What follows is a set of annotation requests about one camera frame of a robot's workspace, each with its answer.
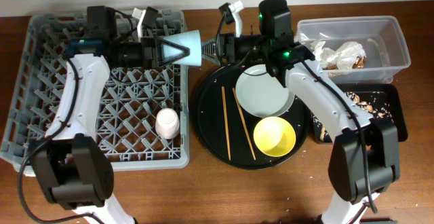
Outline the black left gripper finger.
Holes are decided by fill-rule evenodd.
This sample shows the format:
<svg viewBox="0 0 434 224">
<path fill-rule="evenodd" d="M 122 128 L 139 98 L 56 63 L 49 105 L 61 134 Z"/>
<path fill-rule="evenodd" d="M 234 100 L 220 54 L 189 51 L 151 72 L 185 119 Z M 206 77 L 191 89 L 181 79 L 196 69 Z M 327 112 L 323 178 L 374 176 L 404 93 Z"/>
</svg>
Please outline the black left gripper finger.
<svg viewBox="0 0 434 224">
<path fill-rule="evenodd" d="M 161 46 L 163 55 L 189 55 L 190 49 L 162 37 L 156 37 L 156 42 Z"/>
<path fill-rule="evenodd" d="M 179 54 L 177 55 L 172 55 L 172 56 L 166 56 L 163 53 L 163 50 L 159 50 L 158 51 L 158 56 L 157 59 L 154 60 L 154 68 L 163 68 L 167 65 L 170 65 L 172 63 L 175 63 L 183 58 L 186 58 L 189 56 L 190 52 L 189 51 L 181 51 Z"/>
</svg>

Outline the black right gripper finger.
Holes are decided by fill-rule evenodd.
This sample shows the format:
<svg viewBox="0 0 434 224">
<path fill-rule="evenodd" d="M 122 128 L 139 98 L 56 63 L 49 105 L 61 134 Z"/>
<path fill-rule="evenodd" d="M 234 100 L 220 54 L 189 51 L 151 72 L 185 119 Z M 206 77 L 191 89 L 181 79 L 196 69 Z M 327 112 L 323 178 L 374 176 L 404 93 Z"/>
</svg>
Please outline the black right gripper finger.
<svg viewBox="0 0 434 224">
<path fill-rule="evenodd" d="M 209 56 L 208 54 L 202 54 L 202 58 L 209 60 L 209 61 L 213 62 L 214 64 L 220 66 L 220 62 L 218 61 L 217 57 L 215 57 L 213 54 L 211 56 Z"/>
<path fill-rule="evenodd" d="M 214 37 L 203 41 L 201 51 L 203 55 L 216 55 L 216 38 Z"/>
</svg>

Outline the blue plastic cup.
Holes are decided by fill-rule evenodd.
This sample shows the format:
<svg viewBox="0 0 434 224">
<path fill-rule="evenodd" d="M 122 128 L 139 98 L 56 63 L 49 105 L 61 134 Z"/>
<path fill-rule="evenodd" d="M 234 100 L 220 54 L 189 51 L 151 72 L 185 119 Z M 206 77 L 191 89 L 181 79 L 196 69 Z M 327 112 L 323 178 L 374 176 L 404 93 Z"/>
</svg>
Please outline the blue plastic cup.
<svg viewBox="0 0 434 224">
<path fill-rule="evenodd" d="M 189 31 L 185 33 L 179 33 L 175 35 L 170 35 L 163 38 L 166 41 L 182 45 L 189 49 L 190 53 L 186 58 L 181 58 L 174 64 L 179 65 L 189 65 L 189 66 L 201 66 L 202 53 L 201 53 L 201 37 L 200 32 Z"/>
</svg>

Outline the pink plastic cup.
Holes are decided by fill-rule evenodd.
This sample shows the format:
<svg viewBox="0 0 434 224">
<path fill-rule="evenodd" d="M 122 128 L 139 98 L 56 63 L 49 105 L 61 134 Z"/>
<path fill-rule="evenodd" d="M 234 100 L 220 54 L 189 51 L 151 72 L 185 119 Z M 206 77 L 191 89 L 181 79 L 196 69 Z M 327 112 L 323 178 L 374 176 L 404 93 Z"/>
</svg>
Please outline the pink plastic cup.
<svg viewBox="0 0 434 224">
<path fill-rule="evenodd" d="M 177 112 L 169 108 L 161 109 L 156 116 L 155 130 L 161 138 L 175 138 L 180 131 L 180 120 Z"/>
</svg>

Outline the yellow bowl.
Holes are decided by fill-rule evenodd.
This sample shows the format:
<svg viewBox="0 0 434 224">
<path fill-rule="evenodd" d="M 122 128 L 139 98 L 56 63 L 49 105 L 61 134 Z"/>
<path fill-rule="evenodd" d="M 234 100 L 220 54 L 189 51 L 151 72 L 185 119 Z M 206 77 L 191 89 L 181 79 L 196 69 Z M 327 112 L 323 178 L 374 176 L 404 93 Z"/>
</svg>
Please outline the yellow bowl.
<svg viewBox="0 0 434 224">
<path fill-rule="evenodd" d="M 259 151 L 271 157 L 287 155 L 296 144 L 293 126 L 281 117 L 260 120 L 254 128 L 253 137 Z"/>
</svg>

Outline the white paper napkin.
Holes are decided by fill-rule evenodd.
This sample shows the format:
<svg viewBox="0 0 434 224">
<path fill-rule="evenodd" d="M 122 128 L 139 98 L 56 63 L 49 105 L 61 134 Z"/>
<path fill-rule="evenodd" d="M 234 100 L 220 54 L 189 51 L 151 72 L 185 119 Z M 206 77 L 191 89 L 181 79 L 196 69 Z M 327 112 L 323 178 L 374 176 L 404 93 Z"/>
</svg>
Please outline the white paper napkin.
<svg viewBox="0 0 434 224">
<path fill-rule="evenodd" d="M 362 69 L 367 62 L 366 52 L 360 43 L 348 41 L 343 43 L 337 50 L 325 47 L 326 41 L 314 41 L 309 45 L 325 70 L 349 70 Z"/>
</svg>

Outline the food scraps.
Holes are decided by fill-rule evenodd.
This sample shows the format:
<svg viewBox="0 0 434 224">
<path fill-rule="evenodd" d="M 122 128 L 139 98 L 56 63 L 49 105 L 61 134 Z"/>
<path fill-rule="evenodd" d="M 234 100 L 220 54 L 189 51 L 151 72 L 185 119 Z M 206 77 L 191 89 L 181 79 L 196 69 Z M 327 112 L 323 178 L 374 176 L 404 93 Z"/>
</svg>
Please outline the food scraps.
<svg viewBox="0 0 434 224">
<path fill-rule="evenodd" d="M 384 92 L 344 92 L 360 109 L 373 115 L 375 121 L 387 120 L 395 122 L 391 114 L 391 105 L 387 102 Z M 331 143 L 330 135 L 323 124 L 312 113 L 315 140 L 318 143 Z"/>
</svg>

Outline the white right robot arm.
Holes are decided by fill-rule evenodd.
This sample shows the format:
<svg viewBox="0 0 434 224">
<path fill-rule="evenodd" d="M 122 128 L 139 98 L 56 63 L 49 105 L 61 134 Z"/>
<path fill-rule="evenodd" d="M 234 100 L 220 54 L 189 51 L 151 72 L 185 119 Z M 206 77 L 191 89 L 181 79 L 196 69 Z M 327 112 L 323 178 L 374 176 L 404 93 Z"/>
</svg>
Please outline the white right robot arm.
<svg viewBox="0 0 434 224">
<path fill-rule="evenodd" d="M 355 105 L 323 73 L 315 55 L 294 41 L 286 0 L 259 5 L 260 34 L 243 35 L 241 2 L 220 6 L 222 23 L 235 32 L 217 34 L 212 61 L 238 67 L 257 59 L 265 74 L 246 88 L 235 87 L 241 108 L 257 117 L 272 117 L 299 98 L 320 120 L 333 142 L 328 174 L 334 195 L 321 215 L 323 223 L 358 223 L 375 198 L 398 180 L 399 145 L 396 126 L 377 122 Z"/>
</svg>

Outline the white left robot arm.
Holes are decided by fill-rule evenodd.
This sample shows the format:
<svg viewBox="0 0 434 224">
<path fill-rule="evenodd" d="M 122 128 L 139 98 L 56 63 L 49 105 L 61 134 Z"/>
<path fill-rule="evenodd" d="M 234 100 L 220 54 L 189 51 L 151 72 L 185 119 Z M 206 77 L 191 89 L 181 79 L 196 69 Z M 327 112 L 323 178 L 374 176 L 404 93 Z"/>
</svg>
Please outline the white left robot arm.
<svg viewBox="0 0 434 224">
<path fill-rule="evenodd" d="M 113 167 L 96 142 L 100 100 L 112 69 L 201 64 L 198 31 L 158 36 L 153 32 L 158 11 L 148 7 L 137 26 L 119 34 L 118 14 L 103 5 L 88 7 L 84 36 L 72 39 L 63 56 L 66 83 L 55 118 L 24 160 L 49 203 L 89 223 L 135 222 L 113 193 Z M 136 41 L 130 40 L 132 33 Z"/>
</svg>

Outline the grey dishwasher rack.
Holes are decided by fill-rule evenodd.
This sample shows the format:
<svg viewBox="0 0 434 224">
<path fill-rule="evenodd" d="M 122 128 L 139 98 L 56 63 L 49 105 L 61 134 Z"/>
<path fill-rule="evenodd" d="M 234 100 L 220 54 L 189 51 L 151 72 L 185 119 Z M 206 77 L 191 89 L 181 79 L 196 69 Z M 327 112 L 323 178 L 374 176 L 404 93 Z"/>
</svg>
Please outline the grey dishwasher rack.
<svg viewBox="0 0 434 224">
<path fill-rule="evenodd" d="M 80 37 L 83 12 L 33 16 L 28 23 L 20 68 L 1 142 L 1 158 L 19 169 L 28 145 L 45 135 L 58 110 L 66 63 L 61 55 Z M 161 109 L 177 112 L 179 134 L 161 138 L 155 130 Z M 183 168 L 189 162 L 188 68 L 113 69 L 102 93 L 96 141 L 116 171 Z"/>
</svg>

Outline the left wooden chopstick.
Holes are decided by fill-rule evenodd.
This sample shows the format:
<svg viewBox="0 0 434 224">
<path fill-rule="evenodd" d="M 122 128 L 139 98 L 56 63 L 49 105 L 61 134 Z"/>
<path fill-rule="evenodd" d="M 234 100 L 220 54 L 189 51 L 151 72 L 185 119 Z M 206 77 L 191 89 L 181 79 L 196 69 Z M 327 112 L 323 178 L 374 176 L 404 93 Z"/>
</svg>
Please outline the left wooden chopstick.
<svg viewBox="0 0 434 224">
<path fill-rule="evenodd" d="M 228 117 L 227 117 L 226 96 L 225 96 L 224 86 L 221 87 L 221 93 L 222 93 L 222 106 L 223 106 L 223 114 L 224 114 L 224 129 L 225 129 L 225 135 L 226 135 L 226 147 L 227 147 L 228 159 L 229 159 L 229 161 L 231 161 L 229 124 L 228 124 Z"/>
</svg>

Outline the wooden chopstick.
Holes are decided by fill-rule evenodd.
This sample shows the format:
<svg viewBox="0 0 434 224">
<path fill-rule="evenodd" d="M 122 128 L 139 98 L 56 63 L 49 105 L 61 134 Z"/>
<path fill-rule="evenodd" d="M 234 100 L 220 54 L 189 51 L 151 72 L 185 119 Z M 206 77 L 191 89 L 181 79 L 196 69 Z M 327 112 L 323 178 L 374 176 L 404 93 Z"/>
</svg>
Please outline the wooden chopstick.
<svg viewBox="0 0 434 224">
<path fill-rule="evenodd" d="M 232 88 L 232 91 L 233 91 L 233 96 L 235 98 L 235 102 L 236 102 L 237 109 L 238 109 L 238 112 L 239 112 L 239 116 L 240 116 L 240 119 L 241 119 L 241 123 L 242 123 L 243 129 L 244 129 L 244 132 L 245 132 L 245 137 L 246 137 L 246 139 L 248 141 L 248 145 L 249 145 L 252 157 L 253 157 L 254 161 L 256 161 L 256 154 L 254 153 L 254 149 L 253 149 L 252 142 L 251 142 L 251 139 L 250 139 L 250 134 L 248 132 L 247 125 L 245 123 L 245 118 L 244 118 L 244 115 L 243 115 L 243 111 L 242 111 L 241 105 L 239 104 L 239 101 L 238 101 L 238 98 L 237 98 L 237 95 L 236 95 L 236 89 Z"/>
<path fill-rule="evenodd" d="M 225 96 L 224 86 L 221 87 L 221 93 L 222 93 L 222 106 L 223 106 L 223 114 L 224 114 L 224 129 L 225 129 L 225 135 L 226 135 L 226 147 L 227 147 L 228 159 L 229 159 L 229 161 L 231 161 L 229 124 L 228 124 L 228 117 L 227 117 L 226 96 Z"/>
</svg>

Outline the grey round plate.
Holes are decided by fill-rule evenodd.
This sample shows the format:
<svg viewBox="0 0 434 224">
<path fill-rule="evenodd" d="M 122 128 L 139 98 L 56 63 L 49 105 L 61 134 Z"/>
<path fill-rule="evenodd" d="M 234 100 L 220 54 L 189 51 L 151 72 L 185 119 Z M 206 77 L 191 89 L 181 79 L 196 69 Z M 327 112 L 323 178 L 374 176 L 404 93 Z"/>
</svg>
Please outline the grey round plate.
<svg viewBox="0 0 434 224">
<path fill-rule="evenodd" d="M 256 117 L 284 114 L 295 100 L 295 94 L 271 77 L 264 64 L 257 64 L 241 73 L 235 93 L 241 107 Z"/>
</svg>

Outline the round black tray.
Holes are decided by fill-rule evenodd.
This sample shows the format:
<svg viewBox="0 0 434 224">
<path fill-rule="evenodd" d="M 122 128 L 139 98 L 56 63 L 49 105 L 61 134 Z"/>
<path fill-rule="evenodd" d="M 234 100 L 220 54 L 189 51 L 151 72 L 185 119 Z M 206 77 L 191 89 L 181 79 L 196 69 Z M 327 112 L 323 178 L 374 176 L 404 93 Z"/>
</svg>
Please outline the round black tray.
<svg viewBox="0 0 434 224">
<path fill-rule="evenodd" d="M 296 144 L 287 155 L 271 157 L 263 154 L 252 142 L 254 161 L 241 123 L 232 88 L 241 71 L 235 67 L 222 67 L 206 77 L 195 93 L 190 106 L 195 132 L 201 144 L 222 162 L 246 170 L 272 168 L 290 159 L 303 145 L 311 124 L 311 112 L 298 98 L 280 117 L 290 122 L 296 133 Z M 226 109 L 229 124 L 231 161 L 228 159 L 221 87 L 225 88 Z M 243 112 L 250 136 L 260 121 L 258 117 Z"/>
</svg>

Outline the right wooden chopstick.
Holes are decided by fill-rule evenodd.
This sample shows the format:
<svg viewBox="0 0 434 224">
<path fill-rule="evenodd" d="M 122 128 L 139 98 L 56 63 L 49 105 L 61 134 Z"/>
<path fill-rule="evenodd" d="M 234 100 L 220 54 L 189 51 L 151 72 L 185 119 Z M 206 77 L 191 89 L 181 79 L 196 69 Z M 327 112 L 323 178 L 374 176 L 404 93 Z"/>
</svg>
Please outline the right wooden chopstick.
<svg viewBox="0 0 434 224">
<path fill-rule="evenodd" d="M 248 145 L 249 145 L 252 157 L 253 157 L 254 161 L 256 161 L 256 154 L 254 153 L 254 149 L 253 149 L 252 142 L 251 142 L 251 139 L 250 139 L 250 134 L 248 132 L 247 125 L 245 123 L 245 118 L 244 118 L 244 115 L 243 115 L 243 111 L 242 111 L 241 105 L 239 104 L 239 101 L 238 101 L 238 98 L 237 98 L 237 95 L 236 95 L 236 89 L 232 88 L 232 91 L 233 91 L 233 96 L 235 98 L 235 102 L 236 102 L 237 109 L 238 109 L 238 112 L 239 112 L 239 116 L 240 116 L 240 119 L 241 119 L 241 123 L 242 123 L 243 129 L 244 129 L 244 132 L 245 132 L 245 137 L 246 137 L 246 139 L 248 141 Z"/>
</svg>

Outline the clear plastic bin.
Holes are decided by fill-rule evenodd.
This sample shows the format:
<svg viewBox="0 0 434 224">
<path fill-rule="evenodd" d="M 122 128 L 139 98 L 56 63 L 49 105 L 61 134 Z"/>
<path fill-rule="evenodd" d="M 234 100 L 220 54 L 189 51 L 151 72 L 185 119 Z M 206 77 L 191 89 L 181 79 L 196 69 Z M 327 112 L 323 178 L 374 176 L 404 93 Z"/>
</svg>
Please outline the clear plastic bin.
<svg viewBox="0 0 434 224">
<path fill-rule="evenodd" d="M 391 83 L 393 76 L 411 65 L 406 40 L 393 16 L 359 16 L 301 20 L 295 40 L 306 46 L 325 41 L 337 50 L 348 41 L 363 46 L 367 61 L 362 69 L 329 70 L 334 83 Z"/>
</svg>

